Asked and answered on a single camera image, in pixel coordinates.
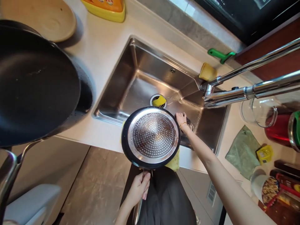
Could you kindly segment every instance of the floor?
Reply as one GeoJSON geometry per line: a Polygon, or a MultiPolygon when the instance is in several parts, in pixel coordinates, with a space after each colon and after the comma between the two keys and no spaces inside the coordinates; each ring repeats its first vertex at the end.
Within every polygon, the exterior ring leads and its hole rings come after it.
{"type": "Polygon", "coordinates": [[[62,207],[59,225],[114,224],[130,166],[122,153],[91,147],[62,207]]]}

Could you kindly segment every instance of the faucet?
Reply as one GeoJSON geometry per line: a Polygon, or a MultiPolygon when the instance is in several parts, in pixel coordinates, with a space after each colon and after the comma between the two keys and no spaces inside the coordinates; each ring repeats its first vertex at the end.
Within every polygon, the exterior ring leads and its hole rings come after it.
{"type": "Polygon", "coordinates": [[[282,56],[300,49],[300,38],[272,51],[268,54],[249,62],[224,76],[218,76],[212,81],[201,85],[204,91],[204,105],[206,108],[219,108],[232,103],[246,101],[252,98],[264,98],[277,94],[284,94],[300,90],[300,70],[283,75],[268,81],[257,83],[250,87],[233,88],[231,91],[221,91],[214,93],[214,87],[222,84],[236,75],[251,71],[260,66],[266,65],[282,56]]]}

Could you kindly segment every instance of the bracelet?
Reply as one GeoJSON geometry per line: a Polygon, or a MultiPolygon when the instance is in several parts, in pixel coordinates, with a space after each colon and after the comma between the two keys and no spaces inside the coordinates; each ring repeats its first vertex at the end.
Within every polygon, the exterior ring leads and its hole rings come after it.
{"type": "Polygon", "coordinates": [[[181,126],[182,126],[184,123],[188,124],[187,122],[183,122],[182,124],[180,124],[180,126],[179,126],[179,129],[180,129],[180,130],[181,130],[181,126]]]}

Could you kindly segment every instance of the white countertop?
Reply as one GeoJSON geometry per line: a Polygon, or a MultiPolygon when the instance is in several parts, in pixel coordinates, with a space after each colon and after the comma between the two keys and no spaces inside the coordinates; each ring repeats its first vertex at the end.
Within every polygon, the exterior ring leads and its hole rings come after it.
{"type": "MultiPolygon", "coordinates": [[[[92,110],[81,122],[60,133],[57,135],[58,137],[123,152],[120,144],[122,127],[96,119],[93,113],[127,41],[132,36],[171,56],[193,71],[200,72],[204,62],[218,68],[219,75],[224,75],[232,70],[226,65],[221,65],[217,59],[209,56],[204,48],[135,0],[126,1],[127,14],[124,23],[110,22],[94,16],[86,10],[80,1],[66,0],[66,2],[74,10],[77,19],[80,19],[78,23],[81,24],[79,27],[82,29],[83,35],[79,42],[66,48],[65,51],[73,56],[73,59],[90,77],[93,85],[94,102],[92,110]]],[[[220,87],[230,90],[234,86],[243,87],[246,85],[249,86],[250,83],[238,76],[226,81],[220,87]]],[[[235,103],[230,108],[217,156],[231,175],[236,180],[243,182],[242,187],[251,195],[250,182],[225,159],[235,136],[245,124],[240,116],[239,107],[240,103],[235,103]]],[[[296,154],[293,149],[269,141],[264,129],[250,124],[247,126],[260,144],[272,145],[274,160],[284,157],[285,160],[293,162],[296,154]]],[[[273,163],[269,163],[266,170],[269,170],[272,165],[273,163]]],[[[183,146],[180,147],[180,166],[206,173],[204,165],[195,152],[183,146]]]]}

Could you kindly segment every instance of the stainless steel sink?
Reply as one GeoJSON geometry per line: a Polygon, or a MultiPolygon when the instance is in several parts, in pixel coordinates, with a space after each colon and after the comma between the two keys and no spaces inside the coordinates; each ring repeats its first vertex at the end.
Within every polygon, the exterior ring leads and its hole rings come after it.
{"type": "MultiPolygon", "coordinates": [[[[185,112],[194,133],[216,153],[228,107],[207,109],[198,75],[140,41],[129,40],[95,111],[98,119],[122,126],[135,110],[150,105],[155,94],[173,115],[185,112]]],[[[181,145],[192,148],[182,134],[181,145]]]]}

